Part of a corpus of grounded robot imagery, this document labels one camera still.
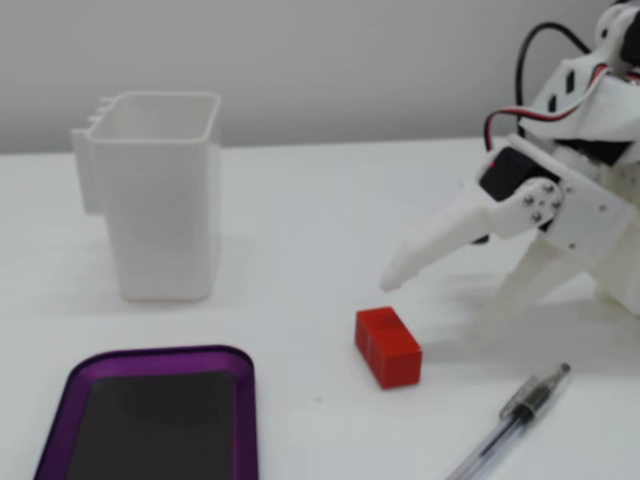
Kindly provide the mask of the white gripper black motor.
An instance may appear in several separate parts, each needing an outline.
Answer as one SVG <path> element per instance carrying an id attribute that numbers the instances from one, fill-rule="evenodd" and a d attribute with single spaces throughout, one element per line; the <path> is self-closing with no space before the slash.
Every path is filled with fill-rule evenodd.
<path id="1" fill-rule="evenodd" d="M 400 244 L 380 288 L 397 290 L 423 269 L 491 235 L 541 229 L 472 326 L 477 344 L 587 270 L 632 224 L 636 207 L 536 145 L 511 135 L 491 150 L 459 196 Z"/>

